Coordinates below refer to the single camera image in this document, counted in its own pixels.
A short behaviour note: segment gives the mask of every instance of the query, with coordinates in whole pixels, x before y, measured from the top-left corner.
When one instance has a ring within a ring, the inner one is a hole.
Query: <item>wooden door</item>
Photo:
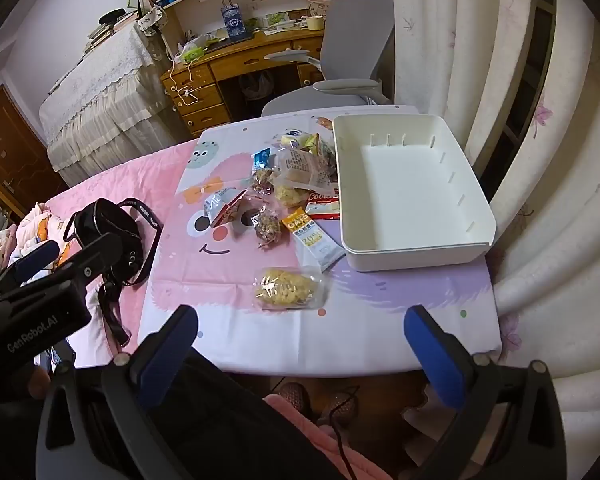
[[[0,86],[0,188],[0,195],[10,194],[25,213],[36,202],[67,189],[51,167],[46,147],[21,117],[4,86]]]

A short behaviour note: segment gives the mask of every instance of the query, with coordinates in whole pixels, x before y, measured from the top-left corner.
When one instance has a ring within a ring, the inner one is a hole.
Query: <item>desk drawer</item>
[[[322,36],[318,36],[317,38],[304,38],[304,40],[294,40],[294,50],[308,50],[308,56],[320,59]]]
[[[218,92],[216,85],[203,86],[200,90],[193,92],[193,95],[198,98],[198,102],[194,103],[195,99],[188,96],[177,96],[173,98],[176,103],[176,109],[180,115],[185,116],[210,106],[222,104],[222,97]]]
[[[298,63],[298,76],[302,86],[312,86],[318,81],[324,81],[324,76],[317,67],[308,63]]]
[[[224,105],[216,105],[211,108],[205,108],[192,114],[187,114],[182,117],[187,123],[187,128],[190,132],[197,132],[218,124],[230,123],[231,119]]]
[[[290,41],[250,48],[243,52],[237,52],[236,54],[213,60],[209,62],[209,65],[214,76],[216,76],[216,81],[222,81],[223,79],[229,79],[237,75],[248,74],[257,70],[264,70],[265,68],[289,63],[288,61],[270,61],[264,59],[267,54],[282,52],[288,48],[291,48]]]
[[[173,81],[171,80],[171,77],[167,77],[167,79],[162,80],[162,83],[166,88],[167,94],[171,97],[176,97],[178,95],[176,86],[178,89],[187,85],[198,88],[199,86],[213,84],[214,78],[211,75],[211,70],[209,70],[209,65],[205,63],[204,65],[191,67],[191,78],[189,78],[189,70],[183,70],[173,76]]]

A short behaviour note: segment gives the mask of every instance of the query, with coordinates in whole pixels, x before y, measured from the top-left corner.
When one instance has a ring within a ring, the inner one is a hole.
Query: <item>bottle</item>
[[[164,7],[167,4],[167,0],[155,0],[155,4],[158,7]]]

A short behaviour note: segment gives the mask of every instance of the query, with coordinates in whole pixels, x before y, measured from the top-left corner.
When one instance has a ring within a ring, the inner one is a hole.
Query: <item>food wrapper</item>
[[[285,133],[280,136],[280,145],[300,149],[304,147],[310,138],[311,134],[301,130],[285,130]]]
[[[205,216],[209,218],[211,227],[218,227],[235,218],[244,193],[235,187],[225,187],[205,200]]]
[[[326,298],[326,280],[311,267],[267,267],[256,273],[254,306],[266,310],[317,308]]]
[[[276,155],[278,174],[274,186],[308,189],[333,196],[333,185],[318,156],[295,148],[282,148]]]
[[[282,223],[314,256],[324,272],[345,255],[345,251],[311,217],[298,208]]]
[[[331,121],[331,119],[327,119],[326,117],[316,117],[316,120],[323,128],[333,131],[333,121]]]
[[[320,134],[313,134],[307,142],[305,142],[304,151],[317,156],[323,168],[326,170],[332,182],[338,179],[338,167],[336,165],[336,154],[330,145],[320,137]]]
[[[271,148],[266,148],[253,154],[253,167],[251,169],[251,189],[255,192],[268,195],[273,191],[270,181],[273,168],[269,163]]]
[[[274,185],[273,190],[280,205],[286,208],[302,205],[310,195],[310,192],[305,189],[296,189],[295,187],[280,186],[278,184]]]
[[[282,236],[280,220],[275,210],[268,204],[260,209],[257,216],[254,216],[254,228],[256,236],[261,240],[259,248],[276,244]]]
[[[335,196],[323,196],[312,192],[305,212],[314,220],[339,220],[340,219],[340,196],[338,186],[334,184]]]

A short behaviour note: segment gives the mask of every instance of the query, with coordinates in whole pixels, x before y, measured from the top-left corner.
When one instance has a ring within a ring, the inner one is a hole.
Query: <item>trash bag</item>
[[[273,76],[269,70],[243,74],[238,78],[238,84],[247,101],[257,101],[273,93]]]

